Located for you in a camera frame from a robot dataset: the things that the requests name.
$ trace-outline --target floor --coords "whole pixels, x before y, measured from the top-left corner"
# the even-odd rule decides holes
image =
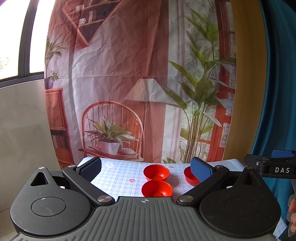
[[[12,240],[17,232],[12,224],[9,209],[0,212],[0,241]]]

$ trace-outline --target window frame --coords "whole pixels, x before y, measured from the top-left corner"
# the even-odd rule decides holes
[[[24,24],[22,27],[22,34],[20,38],[17,76],[0,79],[0,88],[44,79],[44,71],[30,73],[31,38],[32,38],[33,25],[35,21],[38,3],[39,3],[39,0],[30,0],[29,6],[26,12]]]

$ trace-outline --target white printed curtain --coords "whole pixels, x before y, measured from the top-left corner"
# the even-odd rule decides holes
[[[221,160],[236,88],[230,0],[61,0],[46,106],[60,166]]]

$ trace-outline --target plaid tablecloth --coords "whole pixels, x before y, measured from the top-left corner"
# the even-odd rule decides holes
[[[92,157],[84,158],[80,164],[87,162]],[[119,196],[137,196],[142,197],[141,188],[146,182],[146,178],[143,174],[143,170],[148,165],[153,163],[133,162],[133,161],[121,161],[114,159],[102,160],[102,170],[91,182],[102,191],[111,195],[115,200]],[[242,171],[244,166],[236,159],[226,161],[209,162],[210,165],[223,165],[231,171]],[[188,184],[185,180],[183,171],[190,164],[162,164],[170,170],[170,176],[167,178],[167,182],[173,188],[173,199],[176,200],[180,195],[189,191],[193,186]],[[281,218],[278,226],[274,232],[274,236],[278,238],[282,232],[286,229],[286,224]]]

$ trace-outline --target teal curtain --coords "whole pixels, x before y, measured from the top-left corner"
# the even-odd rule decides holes
[[[252,154],[296,150],[296,12],[283,0],[261,0],[266,28],[268,68],[263,109]],[[286,220],[291,180],[264,179]]]

